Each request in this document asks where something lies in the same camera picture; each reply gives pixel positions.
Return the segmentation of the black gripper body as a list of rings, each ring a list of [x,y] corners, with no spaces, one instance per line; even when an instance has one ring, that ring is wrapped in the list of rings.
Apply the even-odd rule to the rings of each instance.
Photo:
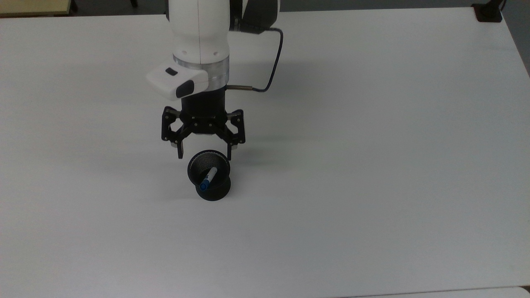
[[[214,91],[200,92],[181,99],[182,129],[195,134],[214,134],[211,128],[227,132],[228,121],[225,109],[224,87]]]

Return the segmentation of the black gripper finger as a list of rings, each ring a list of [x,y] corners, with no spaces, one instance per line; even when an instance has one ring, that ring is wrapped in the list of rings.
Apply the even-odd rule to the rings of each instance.
[[[182,125],[174,130],[172,125],[177,120],[182,121]],[[188,114],[172,107],[164,108],[161,116],[161,139],[170,142],[172,147],[177,149],[179,159],[183,159],[183,140],[192,134],[194,129],[195,121]]]
[[[214,133],[227,145],[227,158],[232,159],[232,151],[246,142],[244,111],[237,109],[232,113],[221,114],[214,120]]]

